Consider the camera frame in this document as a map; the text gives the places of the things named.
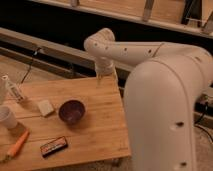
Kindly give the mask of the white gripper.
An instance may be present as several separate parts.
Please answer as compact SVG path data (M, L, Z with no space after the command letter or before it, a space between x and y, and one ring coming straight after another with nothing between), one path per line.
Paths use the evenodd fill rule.
M97 58L95 60L95 71L97 74L97 85L101 84L103 76L111 75L111 77L118 82L117 74L114 73L114 62L106 58Z

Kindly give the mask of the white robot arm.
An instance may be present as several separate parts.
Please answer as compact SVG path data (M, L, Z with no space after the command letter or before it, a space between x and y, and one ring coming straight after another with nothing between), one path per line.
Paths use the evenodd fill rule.
M134 171L197 171L196 100L213 84L213 55L193 45L117 42L104 28L84 41L98 77L115 61L133 67L124 110Z

